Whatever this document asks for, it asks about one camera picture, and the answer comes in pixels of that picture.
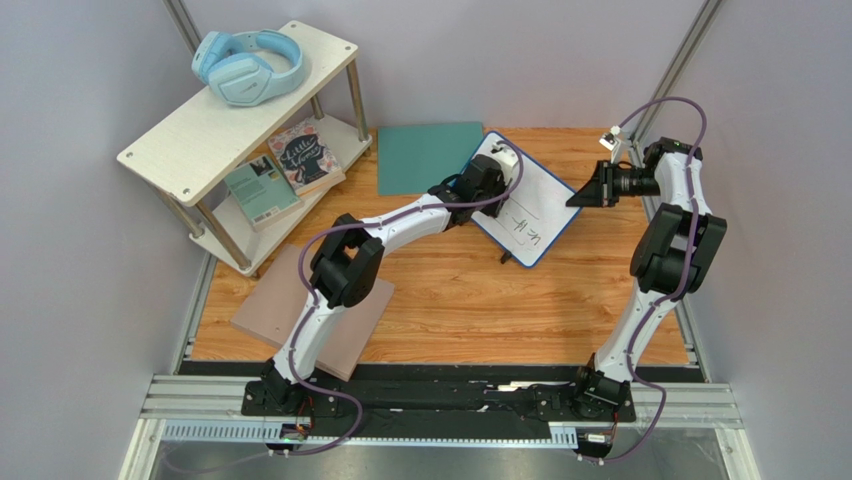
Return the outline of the blue framed whiteboard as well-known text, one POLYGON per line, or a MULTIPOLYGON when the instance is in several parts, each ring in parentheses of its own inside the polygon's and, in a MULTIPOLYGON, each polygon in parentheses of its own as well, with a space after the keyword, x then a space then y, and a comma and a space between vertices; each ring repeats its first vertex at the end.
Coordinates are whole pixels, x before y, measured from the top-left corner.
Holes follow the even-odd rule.
POLYGON ((520 265, 533 268, 580 209, 566 205, 574 196, 574 189, 527 153, 522 154, 522 159, 520 185, 504 202, 498 216, 477 212, 472 222, 520 265))

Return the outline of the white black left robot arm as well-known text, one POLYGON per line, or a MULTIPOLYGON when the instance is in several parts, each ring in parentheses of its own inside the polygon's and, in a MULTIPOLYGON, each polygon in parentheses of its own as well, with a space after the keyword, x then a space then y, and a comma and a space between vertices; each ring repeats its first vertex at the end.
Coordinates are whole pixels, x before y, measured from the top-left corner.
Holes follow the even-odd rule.
POLYGON ((383 259, 418 239, 463 225, 474 214, 496 217, 523 177, 517 153, 477 154, 459 174, 431 187, 416 201, 371 219, 340 216, 312 238, 319 246, 308 270, 298 271, 308 296, 280 350, 258 380, 245 387, 242 412, 293 415, 306 404, 324 345, 344 314, 371 293, 383 259))

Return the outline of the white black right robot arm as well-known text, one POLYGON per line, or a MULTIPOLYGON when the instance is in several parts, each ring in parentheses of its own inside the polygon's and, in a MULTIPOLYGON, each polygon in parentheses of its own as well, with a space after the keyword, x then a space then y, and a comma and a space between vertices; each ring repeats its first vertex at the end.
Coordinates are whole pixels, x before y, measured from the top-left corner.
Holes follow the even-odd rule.
POLYGON ((598 162, 569 207, 613 207, 623 197, 660 200, 630 263, 630 299, 616 325, 578 372, 570 405, 584 419, 609 419, 625 406, 638 360, 653 333, 687 294, 695 292, 727 231, 712 214, 700 184, 699 148, 662 137, 648 146, 640 167, 616 158, 598 162))

